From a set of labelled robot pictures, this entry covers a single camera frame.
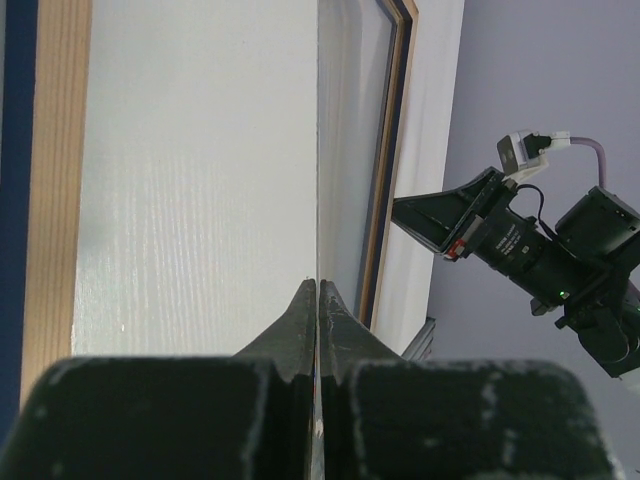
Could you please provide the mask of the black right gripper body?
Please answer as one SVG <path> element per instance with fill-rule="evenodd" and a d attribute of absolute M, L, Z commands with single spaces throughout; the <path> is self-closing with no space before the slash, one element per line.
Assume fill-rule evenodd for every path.
<path fill-rule="evenodd" d="M 595 260 L 579 257 L 550 234 L 540 218 L 523 217 L 510 208 L 522 190 L 536 190 L 530 184 L 503 181 L 497 203 L 485 218 L 464 221 L 450 239 L 451 258 L 458 261 L 474 255 L 511 280 L 541 305 L 563 305 L 575 299 L 588 284 L 604 273 Z"/>

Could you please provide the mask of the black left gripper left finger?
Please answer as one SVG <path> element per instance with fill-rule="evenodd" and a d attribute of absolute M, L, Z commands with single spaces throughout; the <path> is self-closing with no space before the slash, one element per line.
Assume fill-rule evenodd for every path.
<path fill-rule="evenodd" d="M 316 284 L 232 356 L 79 356 L 34 385 L 5 479 L 305 479 Z"/>

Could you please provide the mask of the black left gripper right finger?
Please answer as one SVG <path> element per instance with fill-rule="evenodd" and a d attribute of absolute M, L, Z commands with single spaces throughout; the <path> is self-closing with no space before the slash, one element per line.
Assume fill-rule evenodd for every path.
<path fill-rule="evenodd" d="M 411 362 L 319 293 L 329 479 L 614 479 L 578 379 L 543 361 Z"/>

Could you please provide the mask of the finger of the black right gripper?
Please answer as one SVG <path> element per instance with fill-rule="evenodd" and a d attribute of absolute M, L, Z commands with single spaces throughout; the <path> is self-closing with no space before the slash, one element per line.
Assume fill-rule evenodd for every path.
<path fill-rule="evenodd" d="M 503 174 L 485 169 L 461 187 L 393 201 L 392 222 L 421 235 L 451 235 L 474 216 L 485 218 L 497 201 Z"/>
<path fill-rule="evenodd" d="M 394 224 L 432 253 L 451 258 L 449 250 L 452 245 L 450 236 L 454 230 L 453 226 L 428 220 L 395 220 Z"/>

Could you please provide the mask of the clear acrylic sheet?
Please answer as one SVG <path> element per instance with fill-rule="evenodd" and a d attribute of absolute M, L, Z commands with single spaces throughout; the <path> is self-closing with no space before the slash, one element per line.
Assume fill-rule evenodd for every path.
<path fill-rule="evenodd" d="M 392 23 L 377 1 L 93 5 L 71 348 L 242 349 L 357 276 Z"/>

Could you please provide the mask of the blue wooden picture frame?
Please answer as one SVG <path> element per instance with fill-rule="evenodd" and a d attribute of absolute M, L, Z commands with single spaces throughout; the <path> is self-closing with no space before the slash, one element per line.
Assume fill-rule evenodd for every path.
<path fill-rule="evenodd" d="M 1 385 L 2 404 L 20 411 L 33 386 L 71 348 L 82 173 L 85 152 L 93 5 L 97 1 L 10 1 L 4 45 L 5 117 L 1 159 L 1 319 L 20 333 L 17 386 Z M 370 183 L 381 163 L 381 112 L 403 22 L 392 23 L 382 106 L 369 179 L 357 276 L 358 290 Z M 111 355 L 168 356 L 168 355 Z"/>

